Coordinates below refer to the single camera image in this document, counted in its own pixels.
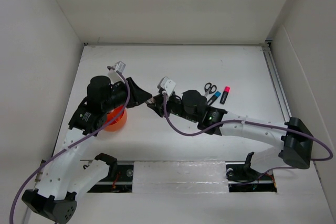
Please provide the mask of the orange round pen holder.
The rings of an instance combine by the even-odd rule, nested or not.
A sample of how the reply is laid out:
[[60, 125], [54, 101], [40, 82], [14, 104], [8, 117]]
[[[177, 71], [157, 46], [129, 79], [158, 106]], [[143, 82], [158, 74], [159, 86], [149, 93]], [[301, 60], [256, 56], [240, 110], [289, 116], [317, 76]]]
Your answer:
[[107, 113], [107, 121], [104, 124], [105, 131], [116, 132], [125, 126], [128, 116], [127, 110], [122, 110], [122, 108], [123, 106], [119, 106]]

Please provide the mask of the aluminium rail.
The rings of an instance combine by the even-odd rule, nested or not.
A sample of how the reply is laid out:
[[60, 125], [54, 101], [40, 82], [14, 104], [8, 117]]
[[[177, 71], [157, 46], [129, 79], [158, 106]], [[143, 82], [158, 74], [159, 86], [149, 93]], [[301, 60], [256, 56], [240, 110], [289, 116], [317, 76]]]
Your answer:
[[277, 101], [280, 106], [282, 117], [286, 122], [288, 122], [290, 120], [290, 117], [292, 117], [292, 114], [280, 80], [279, 73], [276, 68], [275, 60], [272, 55], [271, 42], [266, 41], [264, 44], [261, 45], [261, 48], [271, 77], [272, 85], [275, 90]]

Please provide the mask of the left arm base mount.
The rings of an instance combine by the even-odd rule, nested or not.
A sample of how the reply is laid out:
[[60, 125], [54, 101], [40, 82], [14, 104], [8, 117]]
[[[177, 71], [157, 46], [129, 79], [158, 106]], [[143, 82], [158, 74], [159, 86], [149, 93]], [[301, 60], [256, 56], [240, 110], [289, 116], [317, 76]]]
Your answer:
[[105, 178], [97, 182], [89, 193], [131, 193], [133, 186], [134, 162], [117, 161], [115, 157], [100, 153], [95, 161], [103, 161], [109, 165]]

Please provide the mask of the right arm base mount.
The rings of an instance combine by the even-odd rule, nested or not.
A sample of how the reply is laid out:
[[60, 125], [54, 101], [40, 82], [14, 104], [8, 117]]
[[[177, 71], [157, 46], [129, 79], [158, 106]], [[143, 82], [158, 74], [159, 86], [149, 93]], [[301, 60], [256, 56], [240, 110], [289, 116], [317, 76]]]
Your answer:
[[276, 193], [276, 182], [273, 174], [259, 173], [251, 168], [254, 152], [248, 153], [245, 161], [226, 164], [225, 178], [228, 180], [230, 193]]

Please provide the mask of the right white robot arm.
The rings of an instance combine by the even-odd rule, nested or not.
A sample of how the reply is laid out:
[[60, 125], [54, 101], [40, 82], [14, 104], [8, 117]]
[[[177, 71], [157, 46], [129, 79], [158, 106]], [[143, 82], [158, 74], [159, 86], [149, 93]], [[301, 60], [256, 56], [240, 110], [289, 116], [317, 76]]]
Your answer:
[[242, 137], [268, 144], [268, 149], [247, 155], [247, 163], [243, 165], [247, 178], [254, 179], [261, 172], [277, 167], [310, 167], [312, 135], [298, 118], [277, 124], [263, 123], [210, 106], [196, 90], [184, 92], [181, 98], [162, 92], [147, 106], [160, 117], [168, 118], [172, 114], [197, 123], [199, 134]]

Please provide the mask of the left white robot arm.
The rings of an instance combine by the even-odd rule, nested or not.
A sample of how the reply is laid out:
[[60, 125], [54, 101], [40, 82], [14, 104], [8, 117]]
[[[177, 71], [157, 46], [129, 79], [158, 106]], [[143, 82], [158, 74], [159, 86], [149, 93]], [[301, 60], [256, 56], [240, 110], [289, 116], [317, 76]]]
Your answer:
[[34, 189], [27, 189], [22, 201], [36, 214], [55, 223], [68, 223], [77, 208], [77, 200], [98, 181], [117, 175], [117, 159], [98, 154], [83, 173], [73, 178], [86, 149], [108, 122], [108, 113], [124, 111], [151, 99], [132, 78], [112, 83], [107, 76], [96, 76], [87, 86], [87, 95], [78, 105], [68, 125], [62, 149], [46, 161], [46, 171]]

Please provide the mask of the black handled scissors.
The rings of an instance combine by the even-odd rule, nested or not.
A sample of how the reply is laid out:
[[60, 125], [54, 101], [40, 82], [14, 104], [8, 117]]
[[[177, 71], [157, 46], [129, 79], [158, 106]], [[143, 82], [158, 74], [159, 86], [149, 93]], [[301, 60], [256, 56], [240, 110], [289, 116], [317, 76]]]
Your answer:
[[217, 86], [210, 82], [204, 85], [204, 97], [207, 97], [209, 94], [214, 94], [217, 91]]

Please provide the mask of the black blue utility knife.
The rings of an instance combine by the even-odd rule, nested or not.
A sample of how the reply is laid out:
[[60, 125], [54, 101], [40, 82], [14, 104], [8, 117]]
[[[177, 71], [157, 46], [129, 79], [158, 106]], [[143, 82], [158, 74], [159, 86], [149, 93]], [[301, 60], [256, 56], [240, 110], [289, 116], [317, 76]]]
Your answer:
[[220, 96], [221, 93], [219, 91], [216, 91], [207, 101], [207, 105], [212, 105]]

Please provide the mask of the pink marker cap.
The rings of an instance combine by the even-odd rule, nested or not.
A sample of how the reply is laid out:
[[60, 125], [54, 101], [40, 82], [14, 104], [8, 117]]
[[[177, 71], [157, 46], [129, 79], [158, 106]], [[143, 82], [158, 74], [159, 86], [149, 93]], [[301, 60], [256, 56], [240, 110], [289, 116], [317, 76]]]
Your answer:
[[229, 95], [229, 92], [230, 92], [230, 87], [229, 86], [226, 86], [223, 90], [223, 93], [222, 93], [222, 96], [220, 98], [220, 104], [224, 105], [226, 100], [227, 100], [227, 97]]

